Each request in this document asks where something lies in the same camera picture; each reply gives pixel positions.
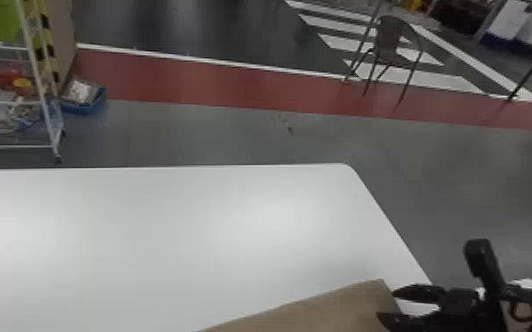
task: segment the yellow item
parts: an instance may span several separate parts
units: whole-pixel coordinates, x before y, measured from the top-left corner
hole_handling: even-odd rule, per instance
[[[33,83],[28,79],[15,79],[12,82],[12,89],[18,95],[26,97],[33,94]]]

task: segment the robotic arm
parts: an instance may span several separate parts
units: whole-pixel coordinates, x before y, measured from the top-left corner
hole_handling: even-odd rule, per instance
[[[401,313],[378,313],[377,318],[391,332],[507,332],[502,302],[508,305],[507,314],[518,322],[531,323],[529,317],[519,317],[519,303],[532,308],[532,290],[505,283],[497,257],[487,239],[466,242],[464,255],[472,276],[479,278],[485,291],[481,298],[476,290],[413,284],[392,295],[408,301],[436,304],[439,310],[423,316]]]

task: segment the chair leg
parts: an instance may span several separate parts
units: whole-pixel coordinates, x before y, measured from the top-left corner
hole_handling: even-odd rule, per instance
[[[404,94],[407,93],[408,86],[410,85],[410,80],[413,78],[414,75],[414,68],[410,70],[410,74],[408,74],[407,83],[402,88],[402,94],[400,95],[400,99],[398,99],[398,102],[402,102],[402,99],[404,99]]]
[[[367,84],[365,85],[365,88],[363,89],[362,95],[365,95],[367,93],[367,90],[369,89],[369,84],[371,84],[371,78],[373,77],[373,72],[376,71],[376,65],[377,65],[377,53],[376,53],[376,57],[373,59],[373,64],[371,65],[371,70],[369,71],[369,77],[367,78]]]
[[[363,63],[363,61],[365,60],[365,57],[367,56],[367,54],[369,54],[369,52],[371,52],[371,50],[372,49],[368,49],[367,52],[363,53],[361,57],[359,58],[359,60],[356,63],[354,63],[354,67],[351,68],[351,72],[346,76],[347,79],[352,77],[357,72],[357,69]]]
[[[390,68],[390,65],[389,65],[389,64],[387,64],[387,65],[385,66],[385,68],[382,70],[382,72],[380,72],[379,75],[377,75],[376,81],[378,81],[382,76],[384,76],[385,71],[387,71],[388,68]]]

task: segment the white table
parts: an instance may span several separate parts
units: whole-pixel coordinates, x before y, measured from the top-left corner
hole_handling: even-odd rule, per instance
[[[0,332],[194,331],[429,279],[341,164],[0,170]]]

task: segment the gray floor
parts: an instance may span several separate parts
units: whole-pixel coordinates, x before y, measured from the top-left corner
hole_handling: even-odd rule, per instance
[[[507,278],[532,277],[532,132],[149,102],[66,119],[63,167],[345,162],[429,277],[475,285],[461,247],[490,238]],[[54,167],[47,151],[0,168]]]

